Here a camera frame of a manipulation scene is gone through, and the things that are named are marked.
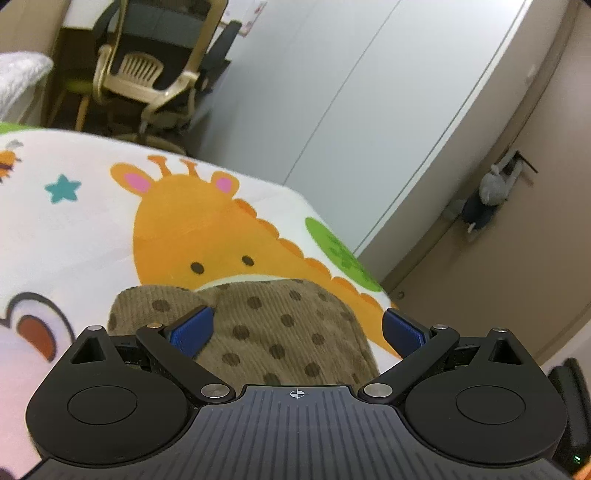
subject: blue gripper pad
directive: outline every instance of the blue gripper pad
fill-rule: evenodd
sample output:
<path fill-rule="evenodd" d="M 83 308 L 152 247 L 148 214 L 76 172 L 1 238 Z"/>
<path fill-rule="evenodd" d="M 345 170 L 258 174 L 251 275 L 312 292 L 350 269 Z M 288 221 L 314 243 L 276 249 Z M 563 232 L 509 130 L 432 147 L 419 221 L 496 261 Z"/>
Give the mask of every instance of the blue gripper pad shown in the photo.
<path fill-rule="evenodd" d="M 382 333 L 386 341 L 402 358 L 407 357 L 427 342 L 424 332 L 411 325 L 394 309 L 384 312 Z"/>
<path fill-rule="evenodd" d="M 213 308 L 205 307 L 184 322 L 172 325 L 168 341 L 181 353 L 194 357 L 213 335 Z"/>

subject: white wardrobe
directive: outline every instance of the white wardrobe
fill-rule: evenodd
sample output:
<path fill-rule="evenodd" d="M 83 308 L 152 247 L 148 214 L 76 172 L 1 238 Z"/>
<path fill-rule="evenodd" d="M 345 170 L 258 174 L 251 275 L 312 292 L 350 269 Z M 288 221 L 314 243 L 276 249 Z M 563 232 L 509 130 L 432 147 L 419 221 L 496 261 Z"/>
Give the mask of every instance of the white wardrobe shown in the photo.
<path fill-rule="evenodd" d="M 382 280 L 491 148 L 566 5 L 269 0 L 189 152 L 300 192 Z"/>

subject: bed sheet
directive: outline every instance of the bed sheet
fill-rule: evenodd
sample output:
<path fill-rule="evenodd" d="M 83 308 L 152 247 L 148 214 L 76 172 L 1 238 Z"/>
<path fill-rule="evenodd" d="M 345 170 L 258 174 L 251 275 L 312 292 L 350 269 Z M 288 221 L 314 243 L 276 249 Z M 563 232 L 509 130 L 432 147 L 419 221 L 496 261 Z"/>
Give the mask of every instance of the bed sheet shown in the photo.
<path fill-rule="evenodd" d="M 383 371 L 391 306 L 298 193 L 135 144 L 0 125 L 0 478 L 39 457 L 29 398 L 122 290 L 303 278 L 350 306 Z"/>

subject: brown door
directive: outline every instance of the brown door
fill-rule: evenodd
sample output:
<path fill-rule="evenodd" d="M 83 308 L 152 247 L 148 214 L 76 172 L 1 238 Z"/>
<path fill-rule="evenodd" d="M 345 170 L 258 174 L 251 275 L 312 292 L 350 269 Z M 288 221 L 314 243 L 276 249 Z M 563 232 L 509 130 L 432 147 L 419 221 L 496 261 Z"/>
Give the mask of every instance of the brown door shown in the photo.
<path fill-rule="evenodd" d="M 514 146 L 539 173 L 525 167 L 472 242 L 456 221 L 392 297 L 463 335 L 510 328 L 545 361 L 591 318 L 590 8 Z"/>

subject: pink inner ear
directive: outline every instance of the pink inner ear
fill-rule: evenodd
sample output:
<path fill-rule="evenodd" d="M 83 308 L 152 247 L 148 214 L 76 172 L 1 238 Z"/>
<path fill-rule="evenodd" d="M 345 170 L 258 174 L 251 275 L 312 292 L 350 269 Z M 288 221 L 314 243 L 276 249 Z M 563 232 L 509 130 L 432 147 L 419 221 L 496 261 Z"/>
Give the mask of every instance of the pink inner ear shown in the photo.
<path fill-rule="evenodd" d="M 232 181 L 230 179 L 218 179 L 216 187 L 224 193 L 230 193 L 232 191 Z"/>
<path fill-rule="evenodd" d="M 141 193 L 145 193 L 150 189 L 151 183 L 137 173 L 126 173 L 123 178 L 127 185 Z"/>

